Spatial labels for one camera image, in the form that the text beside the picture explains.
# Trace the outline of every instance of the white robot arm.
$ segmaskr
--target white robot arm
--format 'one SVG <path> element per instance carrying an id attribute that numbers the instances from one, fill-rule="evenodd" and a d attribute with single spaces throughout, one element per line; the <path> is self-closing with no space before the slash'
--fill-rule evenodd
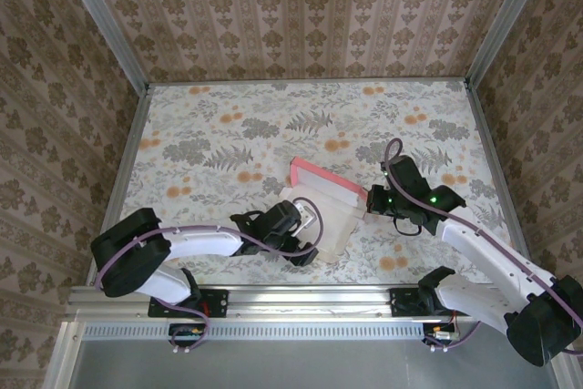
<path id="1" fill-rule="evenodd" d="M 395 143 L 398 150 L 389 159 Z M 418 233 L 425 228 L 464 254 L 496 289 L 469 282 L 442 266 L 419 281 L 416 305 L 405 302 L 411 300 L 411 293 L 406 299 L 395 299 L 395 305 L 401 309 L 408 305 L 416 315 L 469 314 L 504 333 L 532 364 L 548 363 L 581 334 L 580 284 L 568 275 L 556 279 L 484 230 L 454 191 L 429 187 L 413 160 L 400 155 L 402 147 L 398 138 L 387 145 L 381 169 L 389 187 L 372 187 L 368 212 L 393 217 L 395 227 L 398 220 L 408 219 L 418 226 Z"/>
<path id="2" fill-rule="evenodd" d="M 425 228 L 464 254 L 496 286 L 474 284 L 451 269 L 438 268 L 419 281 L 412 316 L 452 310 L 471 315 L 504 333 L 525 359 L 538 366 L 580 335 L 583 289 L 578 282 L 569 276 L 557 280 L 498 237 L 483 232 L 464 200 L 446 186 L 430 189 L 411 158 L 397 153 L 389 160 L 386 155 L 381 167 L 389 189 L 373 185 L 368 212 L 393 217 L 395 227 L 398 220 L 408 219 L 419 227 L 418 233 Z M 160 229 L 152 209 L 138 210 L 91 244 L 99 269 L 97 284 L 110 297 L 141 292 L 170 305 L 183 305 L 199 298 L 196 282 L 189 271 L 163 266 L 163 261 L 268 250 L 305 266 L 317 254 L 314 247 L 323 224 L 318 209 L 303 200 L 313 211 L 296 200 L 283 201 L 266 213 L 231 216 L 238 230 L 220 225 Z M 320 237 L 300 248 L 298 232 L 316 217 Z"/>

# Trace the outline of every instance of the leaf pattern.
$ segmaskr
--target leaf pattern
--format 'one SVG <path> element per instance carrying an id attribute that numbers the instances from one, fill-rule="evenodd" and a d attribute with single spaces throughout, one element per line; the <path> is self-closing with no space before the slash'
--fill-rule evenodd
<path id="1" fill-rule="evenodd" d="M 470 131 L 466 127 L 458 127 L 455 123 L 446 122 L 445 120 L 432 120 L 429 122 L 429 128 L 434 128 L 434 137 L 438 140 L 447 140 L 453 138 L 461 140 L 470 137 Z"/>
<path id="2" fill-rule="evenodd" d="M 384 183 L 379 162 L 387 141 L 399 136 L 404 153 L 432 186 L 452 184 L 507 240 L 479 137 L 453 135 L 475 122 L 463 84 L 450 82 L 241 83 L 206 91 L 156 86 L 142 135 L 145 147 L 138 151 L 122 215 L 152 206 L 168 224 L 223 223 L 231 214 L 266 210 L 289 187 L 294 157 L 370 188 Z M 444 112 L 440 106 L 456 110 Z M 439 127 L 452 135 L 437 138 L 431 120 L 453 124 L 453 130 Z M 174 265 L 193 270 L 199 283 L 217 284 L 417 282 L 439 265 L 486 280 L 431 235 L 405 238 L 384 219 L 359 222 L 334 264 L 316 260 L 297 268 L 281 257 L 258 254 L 200 256 Z"/>
<path id="3" fill-rule="evenodd" d="M 421 171 L 425 172 L 427 170 L 427 173 L 431 173 L 432 170 L 437 172 L 441 167 L 447 166 L 452 162 L 452 159 L 447 156 L 447 151 L 443 152 L 439 147 L 437 147 L 437 150 L 431 148 L 419 150 L 416 148 L 415 151 L 411 152 L 411 157 L 414 158 Z"/>
<path id="4" fill-rule="evenodd" d="M 232 150 L 228 150 L 224 147 L 215 150 L 210 158 L 204 162 L 204 166 L 207 168 L 229 171 L 231 168 L 237 170 L 237 167 L 243 163 L 253 161 L 250 149 L 247 150 L 246 147 L 241 149 L 236 146 L 232 146 L 231 148 Z"/>
<path id="5" fill-rule="evenodd" d="M 300 114 L 293 117 L 290 123 L 286 125 L 286 129 L 293 129 L 295 131 L 301 131 L 312 133 L 312 131 L 318 132 L 320 128 L 327 127 L 332 124 L 332 118 L 330 114 L 324 114 L 324 111 L 318 114 L 316 111 L 310 111 L 310 113 L 301 112 Z"/>

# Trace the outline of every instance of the purple cable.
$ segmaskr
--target purple cable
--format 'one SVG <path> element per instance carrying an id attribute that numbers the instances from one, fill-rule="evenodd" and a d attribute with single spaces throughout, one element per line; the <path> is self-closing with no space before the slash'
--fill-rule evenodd
<path id="1" fill-rule="evenodd" d="M 271 252 L 273 254 L 277 254 L 277 255 L 281 255 L 281 256 L 285 256 L 285 257 L 298 257 L 300 255 L 308 254 L 308 253 L 312 252 L 316 248 L 316 246 L 318 246 L 318 243 L 320 243 L 320 240 L 322 239 L 322 235 L 324 233 L 324 221 L 322 219 L 322 214 L 318 210 L 318 207 L 316 207 L 316 204 L 314 204 L 311 200 L 308 200 L 307 198 L 304 198 L 304 197 L 299 197 L 299 198 L 296 198 L 293 201 L 295 202 L 296 200 L 303 200 L 303 201 L 307 202 L 308 204 L 310 204 L 310 206 L 314 210 L 314 213 L 316 213 L 316 216 L 318 217 L 318 221 L 320 223 L 320 231 L 318 232 L 318 237 L 316 237 L 316 240 L 314 241 L 313 245 L 310 248 L 307 248 L 305 250 L 301 250 L 301 251 L 298 251 L 298 252 L 286 252 L 286 251 L 275 250 L 272 247 L 270 247 L 270 246 L 266 245 L 265 243 L 263 243 L 262 241 L 258 241 L 254 237 L 251 237 L 250 235 L 247 235 L 244 232 L 241 232 L 239 230 L 234 230 L 233 228 L 220 227 L 218 225 L 187 225 L 187 226 L 184 226 L 184 227 L 160 228 L 160 229 L 148 231 L 148 232 L 142 234 L 141 236 L 136 237 L 133 241 L 131 241 L 130 243 L 126 244 L 126 246 L 124 246 L 121 250 L 119 250 L 111 259 L 109 259 L 107 261 L 107 263 L 104 264 L 103 267 L 101 268 L 101 270 L 97 273 L 97 277 L 96 277 L 96 280 L 95 280 L 96 288 L 98 290 L 101 290 L 101 282 L 103 281 L 103 277 L 105 276 L 105 274 L 107 273 L 107 271 L 109 271 L 109 269 L 114 264 L 116 264 L 116 262 L 121 257 L 123 257 L 123 255 L 126 252 L 128 252 L 129 250 L 131 250 L 133 247 L 135 247 L 137 244 L 141 243 L 145 239 L 149 239 L 152 236 L 156 236 L 158 234 L 163 234 L 165 232 L 176 232 L 176 231 L 179 231 L 179 232 L 184 232 L 184 231 L 216 231 L 216 232 L 226 232 L 228 234 L 232 234 L 232 235 L 235 235 L 235 236 L 238 236 L 238 237 L 242 237 L 243 239 L 246 239 L 246 240 L 250 241 L 251 243 L 254 243 L 257 246 L 259 246 L 259 247 L 263 248 L 264 250 L 269 251 L 269 252 Z"/>
<path id="2" fill-rule="evenodd" d="M 577 323 L 577 325 L 579 327 L 581 327 L 581 329 L 583 329 L 583 320 L 579 317 L 578 314 L 575 313 L 575 311 L 565 302 L 565 300 L 563 300 L 560 296 L 558 296 L 558 294 L 553 291 L 550 287 L 547 286 L 547 284 L 540 279 L 534 272 L 532 272 L 525 264 L 523 264 L 519 259 L 517 259 L 510 251 L 508 251 L 504 246 L 500 245 L 492 236 L 490 236 L 487 232 L 485 232 L 484 230 L 482 230 L 481 228 L 479 228 L 478 226 L 476 226 L 475 224 L 473 224 L 472 222 L 470 222 L 469 220 L 465 220 L 464 218 L 460 218 L 459 216 L 456 216 L 455 214 L 451 214 L 447 211 L 443 211 L 440 209 L 436 209 L 435 207 L 432 207 L 431 205 L 427 205 L 424 204 L 423 202 L 421 202 L 420 200 L 416 200 L 413 196 L 411 196 L 409 193 L 407 193 L 396 181 L 395 177 L 393 176 L 393 173 L 391 172 L 390 168 L 389 168 L 389 162 L 387 161 L 387 158 L 389 156 L 389 151 L 391 146 L 394 143 L 398 143 L 399 144 L 399 150 L 397 151 L 397 153 L 393 156 L 393 158 L 398 157 L 398 155 L 401 153 L 401 150 L 403 150 L 403 141 L 400 138 L 393 138 L 391 141 L 389 141 L 388 145 L 386 145 L 386 149 L 384 150 L 384 158 L 385 158 L 385 167 L 387 168 L 387 176 L 389 177 L 389 180 L 391 181 L 391 184 L 393 184 L 393 186 L 397 189 L 397 191 L 399 193 L 401 193 L 408 201 L 412 202 L 415 205 L 418 205 L 419 207 L 427 210 L 427 211 L 432 211 L 433 213 L 439 214 L 440 216 L 445 216 L 451 220 L 455 220 L 456 222 L 461 223 L 462 225 L 466 225 L 467 228 L 469 228 L 470 230 L 474 231 L 477 235 L 481 235 L 484 239 L 486 239 L 488 241 L 488 243 L 490 243 L 492 246 L 494 246 L 498 251 L 502 252 L 503 255 L 506 256 L 507 259 L 509 259 L 510 261 L 512 261 L 512 263 L 518 267 L 518 269 L 520 269 L 522 272 L 524 272 L 526 275 L 528 275 L 528 277 L 530 277 L 532 279 L 533 282 L 535 282 L 536 284 L 538 284 L 545 292 L 547 292 L 556 302 L 558 302 L 558 304 L 563 308 L 563 310 L 565 312 L 567 312 L 567 314 L 573 318 L 573 320 Z M 567 354 L 571 354 L 571 355 L 575 355 L 577 357 L 581 357 L 583 356 L 583 351 L 572 351 L 572 350 L 563 350 L 563 353 L 567 353 Z"/>
<path id="3" fill-rule="evenodd" d="M 207 316 L 203 312 L 199 312 L 198 310 L 189 309 L 187 307 L 182 307 L 180 305 L 170 304 L 169 302 L 165 302 L 165 301 L 161 300 L 160 298 L 156 298 L 156 301 L 158 301 L 164 307 L 167 307 L 171 310 L 176 310 L 178 312 L 185 312 L 185 313 L 194 314 L 195 316 L 198 316 L 200 319 L 202 319 L 202 321 L 204 321 L 204 331 L 200 335 L 199 339 L 197 339 L 191 346 L 189 346 L 190 350 L 194 350 L 195 348 L 198 348 L 202 344 L 202 341 L 204 341 L 207 338 L 207 336 L 209 335 L 209 327 L 210 327 L 209 316 Z M 176 343 L 174 342 L 174 340 L 176 338 L 177 332 L 181 331 L 181 328 L 184 328 L 184 327 L 179 327 L 177 329 L 177 331 L 175 331 L 174 334 L 172 334 L 172 338 L 170 339 L 170 343 L 172 344 L 172 346 L 177 346 Z"/>
<path id="4" fill-rule="evenodd" d="M 456 347 L 462 346 L 464 343 L 466 343 L 470 339 L 470 337 L 472 337 L 474 335 L 474 333 L 477 330 L 477 327 L 479 327 L 481 324 L 482 324 L 482 322 L 478 321 L 476 323 L 476 325 L 474 325 L 472 327 L 472 329 L 469 332 L 467 332 L 459 341 L 451 342 L 449 345 L 445 345 L 445 344 L 439 342 L 434 337 L 428 336 L 427 334 L 425 335 L 425 339 L 427 339 L 430 342 L 435 343 L 437 345 L 437 348 L 442 349 L 442 350 L 444 349 L 444 347 L 447 349 L 456 348 Z"/>
<path id="5" fill-rule="evenodd" d="M 279 250 L 275 250 L 273 248 L 271 248 L 270 246 L 266 245 L 265 243 L 263 243 L 262 241 L 258 241 L 257 239 L 245 234 L 244 232 L 241 232 L 239 230 L 234 230 L 232 228 L 225 228 L 225 227 L 219 227 L 219 226 L 213 226 L 213 225 L 189 225 L 186 227 L 167 227 L 167 228 L 160 228 L 157 230 L 152 230 L 152 231 L 148 231 L 144 234 L 142 234 L 141 236 L 136 237 L 134 240 L 132 240 L 130 243 L 127 243 L 126 246 L 124 246 L 121 250 L 119 250 L 118 252 L 116 252 L 116 254 L 107 261 L 106 264 L 103 265 L 103 267 L 101 268 L 101 270 L 97 273 L 97 277 L 95 280 L 95 287 L 96 289 L 98 289 L 99 291 L 101 291 L 101 283 L 103 281 L 103 277 L 106 275 L 106 273 L 109 271 L 109 269 L 111 269 L 111 267 L 129 250 L 131 250 L 132 248 L 134 248 L 136 245 L 138 245 L 139 243 L 141 243 L 142 241 L 144 241 L 145 239 L 149 239 L 152 236 L 156 236 L 158 234 L 163 234 L 165 232 L 176 232 L 176 231 L 197 231 L 197 230 L 208 230 L 208 231 L 213 231 L 215 230 L 216 232 L 227 232 L 229 234 L 233 234 L 235 236 L 239 236 L 242 237 L 243 239 L 246 239 L 254 244 L 256 244 L 257 246 L 263 248 L 264 250 L 267 250 L 269 252 L 272 252 L 274 254 L 278 254 L 281 256 L 287 256 L 287 257 L 298 257 L 300 255 L 304 255 L 307 253 L 312 252 L 313 250 L 316 249 L 316 246 L 318 246 L 318 243 L 320 243 L 320 240 L 322 239 L 322 235 L 324 234 L 324 221 L 322 218 L 322 214 L 320 213 L 320 210 L 318 210 L 318 207 L 316 207 L 316 204 L 314 204 L 311 200 L 304 198 L 304 197 L 299 197 L 296 198 L 295 200 L 293 200 L 294 202 L 297 200 L 303 200 L 305 202 L 307 202 L 308 204 L 310 204 L 310 206 L 313 208 L 314 213 L 316 213 L 316 216 L 318 217 L 318 222 L 320 225 L 320 230 L 318 232 L 318 237 L 316 237 L 316 240 L 314 241 L 313 245 L 310 248 L 307 248 L 305 250 L 301 250 L 298 252 L 286 252 L 286 251 L 279 251 Z M 167 307 L 171 310 L 176 310 L 179 312 L 186 312 L 186 313 L 191 313 L 194 314 L 195 316 L 200 317 L 203 321 L 204 321 L 204 331 L 202 332 L 202 335 L 200 336 L 200 338 L 193 343 L 189 349 L 193 350 L 195 348 L 198 348 L 202 341 L 204 341 L 206 339 L 206 337 L 209 334 L 209 327 L 210 327 L 210 319 L 209 317 L 204 314 L 203 312 L 199 312 L 198 310 L 193 310 L 193 309 L 189 309 L 187 307 L 181 307 L 179 305 L 174 305 L 174 304 L 170 304 L 169 302 L 165 302 L 159 298 L 156 298 L 156 300 L 162 304 L 164 307 Z M 172 338 L 170 339 L 170 343 L 172 344 L 172 346 L 177 346 L 176 343 L 174 342 L 175 338 L 176 338 L 176 333 L 174 333 L 172 335 Z"/>
<path id="6" fill-rule="evenodd" d="M 179 333 L 184 333 L 184 332 L 193 333 L 192 327 L 190 327 L 188 325 L 181 325 L 180 327 L 176 328 L 174 330 L 174 333 L 172 334 L 172 337 L 170 337 L 170 344 L 176 348 L 179 348 L 179 346 L 176 345 L 176 337 L 179 335 Z"/>

